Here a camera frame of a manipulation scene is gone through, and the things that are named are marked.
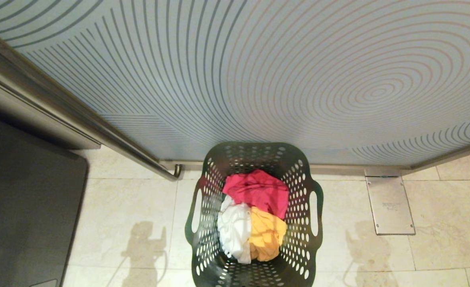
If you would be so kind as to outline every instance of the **white cloth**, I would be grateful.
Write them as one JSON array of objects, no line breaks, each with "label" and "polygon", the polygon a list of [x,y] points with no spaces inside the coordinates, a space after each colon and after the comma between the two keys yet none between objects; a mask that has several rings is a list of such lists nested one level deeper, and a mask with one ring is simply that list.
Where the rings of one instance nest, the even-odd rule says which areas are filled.
[{"label": "white cloth", "polygon": [[227,195],[217,216],[217,230],[226,256],[233,256],[242,264],[251,263],[248,241],[251,236],[251,209],[247,204],[235,204]]}]

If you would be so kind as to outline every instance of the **basket handle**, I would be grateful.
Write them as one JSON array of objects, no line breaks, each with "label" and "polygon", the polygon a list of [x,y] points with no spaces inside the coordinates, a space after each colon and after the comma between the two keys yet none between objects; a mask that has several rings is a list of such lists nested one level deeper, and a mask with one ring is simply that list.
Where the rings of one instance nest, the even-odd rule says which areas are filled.
[{"label": "basket handle", "polygon": [[324,203],[324,194],[320,186],[318,189],[313,189],[313,192],[317,195],[317,224],[318,224],[318,233],[316,236],[314,236],[315,238],[314,241],[317,247],[320,247],[320,245],[322,245],[322,240],[323,240],[322,207]]},{"label": "basket handle", "polygon": [[196,187],[193,194],[193,201],[191,202],[191,209],[189,210],[189,216],[187,217],[186,221],[186,239],[191,246],[193,245],[193,238],[196,234],[193,232],[193,216],[196,207],[196,198],[198,197],[198,191],[199,188]]}]

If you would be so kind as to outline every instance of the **laundry basket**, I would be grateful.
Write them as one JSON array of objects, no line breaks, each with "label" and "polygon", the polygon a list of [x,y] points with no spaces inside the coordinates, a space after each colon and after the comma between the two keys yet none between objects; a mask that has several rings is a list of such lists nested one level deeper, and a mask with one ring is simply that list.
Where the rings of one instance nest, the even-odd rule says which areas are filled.
[{"label": "laundry basket", "polygon": [[[279,256],[268,262],[243,265],[221,249],[217,215],[226,177],[262,169],[284,181],[290,189],[284,221],[287,231]],[[192,221],[198,192],[201,212],[196,232]],[[317,214],[310,218],[310,194],[317,197]],[[304,154],[287,143],[225,142],[211,149],[196,184],[186,222],[186,239],[193,249],[194,282],[201,287],[285,286],[310,287],[315,279],[315,256],[322,244],[323,192],[311,178]]]}]

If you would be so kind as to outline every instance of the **clothing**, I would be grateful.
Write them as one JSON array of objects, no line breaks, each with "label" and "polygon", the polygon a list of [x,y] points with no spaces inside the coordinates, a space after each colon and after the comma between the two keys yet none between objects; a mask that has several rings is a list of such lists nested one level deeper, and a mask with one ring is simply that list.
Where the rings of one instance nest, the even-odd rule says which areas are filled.
[{"label": "clothing", "polygon": [[257,169],[249,174],[235,174],[226,178],[223,192],[235,203],[247,203],[284,219],[288,207],[288,187],[279,179]]},{"label": "clothing", "polygon": [[247,204],[235,204],[227,195],[217,216],[217,230],[226,256],[233,256],[242,264],[251,263],[248,242],[251,235],[251,212]]},{"label": "clothing", "polygon": [[269,261],[279,254],[286,233],[286,223],[268,212],[251,207],[251,259]]}]

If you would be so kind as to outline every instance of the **basket hole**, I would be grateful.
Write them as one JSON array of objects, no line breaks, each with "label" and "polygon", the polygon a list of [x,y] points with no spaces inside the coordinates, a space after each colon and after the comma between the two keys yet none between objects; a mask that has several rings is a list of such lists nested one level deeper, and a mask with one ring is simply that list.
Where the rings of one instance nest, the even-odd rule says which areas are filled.
[{"label": "basket hole", "polygon": [[317,218],[317,193],[310,193],[310,221],[311,221],[311,232],[314,236],[318,235],[318,218]]},{"label": "basket hole", "polygon": [[198,190],[198,194],[196,195],[196,204],[194,206],[194,214],[193,220],[191,223],[191,230],[193,233],[198,231],[198,227],[200,225],[200,213],[201,213],[201,204],[202,204],[202,194],[201,189]]}]

